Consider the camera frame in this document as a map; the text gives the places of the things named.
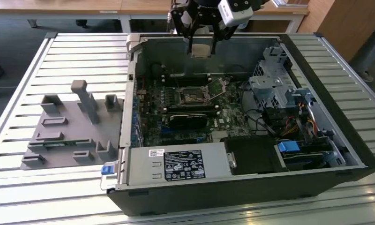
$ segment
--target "power supply label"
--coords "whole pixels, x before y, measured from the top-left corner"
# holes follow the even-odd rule
[[[206,178],[202,150],[165,152],[167,181]]]

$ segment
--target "motherboard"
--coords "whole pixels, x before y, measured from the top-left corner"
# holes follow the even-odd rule
[[[213,143],[251,135],[241,107],[242,81],[211,74],[187,81],[165,74],[138,83],[143,146]]]

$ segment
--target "wooden cabinet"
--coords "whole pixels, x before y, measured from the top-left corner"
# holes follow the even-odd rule
[[[298,32],[325,35],[350,61],[375,30],[375,0],[311,0]]]

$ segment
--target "blue tab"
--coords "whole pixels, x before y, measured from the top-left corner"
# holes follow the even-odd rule
[[[114,165],[104,165],[102,167],[102,175],[111,175],[114,174]]]
[[[281,142],[278,144],[281,152],[301,151],[299,145],[295,141]]]

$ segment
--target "white label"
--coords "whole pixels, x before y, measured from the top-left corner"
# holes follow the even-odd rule
[[[112,11],[112,10],[103,10],[100,11],[100,13],[119,13],[118,11]]]
[[[163,149],[151,149],[149,151],[149,156],[150,157],[165,156],[165,150]]]

